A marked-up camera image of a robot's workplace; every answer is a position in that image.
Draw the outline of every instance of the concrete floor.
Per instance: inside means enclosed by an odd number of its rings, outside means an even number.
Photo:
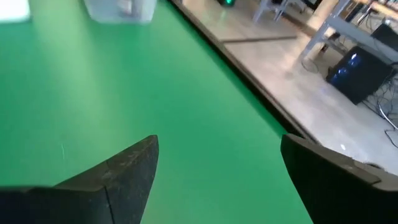
[[[324,2],[328,4],[319,9],[322,13],[315,12],[317,19],[308,20],[314,28],[322,23],[320,15],[328,13],[330,2]],[[258,35],[259,32],[265,37],[275,37],[264,41],[230,43],[226,47],[321,144],[358,161],[378,164],[398,175],[398,149],[384,134],[384,130],[391,127],[364,105],[352,104],[324,81],[327,68],[337,63],[341,55],[333,50],[318,55],[319,46],[314,48],[311,60],[299,60],[299,54],[310,38],[285,19],[276,23],[271,21],[271,12],[264,13],[258,24],[248,26],[256,10],[256,3],[251,1],[237,1],[232,9],[222,8],[214,0],[184,0],[183,3],[209,30],[216,35],[223,34],[219,35],[220,41],[229,38],[225,32],[219,31],[225,30],[224,26],[229,26],[228,30],[243,30],[245,37],[242,38]],[[226,22],[232,18],[244,22]],[[291,33],[295,33],[297,38],[278,39]],[[396,133],[392,133],[391,138],[398,142]]]

